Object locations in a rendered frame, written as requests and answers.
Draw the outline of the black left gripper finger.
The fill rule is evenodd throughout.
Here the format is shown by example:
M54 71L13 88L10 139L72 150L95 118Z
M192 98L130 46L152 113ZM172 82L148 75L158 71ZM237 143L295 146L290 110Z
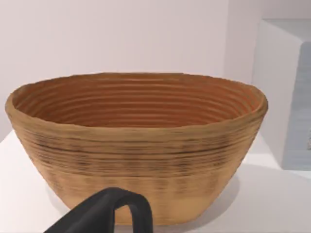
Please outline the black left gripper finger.
M153 233L152 210L140 194L110 187L90 196L45 233L114 233L115 210L129 206L133 233Z

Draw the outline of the brown woven basket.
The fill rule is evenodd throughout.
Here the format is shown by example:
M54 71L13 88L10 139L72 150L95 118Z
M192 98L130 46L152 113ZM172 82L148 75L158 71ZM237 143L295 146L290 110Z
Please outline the brown woven basket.
M255 86L185 73L95 73L23 85L5 112L33 165L73 208L107 187L144 195L156 225L198 218L268 110Z

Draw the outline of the white and pale grey cabinet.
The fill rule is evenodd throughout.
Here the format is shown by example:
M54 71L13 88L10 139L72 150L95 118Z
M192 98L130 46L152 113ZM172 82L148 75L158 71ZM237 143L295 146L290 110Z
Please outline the white and pale grey cabinet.
M261 21L252 83L268 99L261 135L279 166L311 170L311 19Z

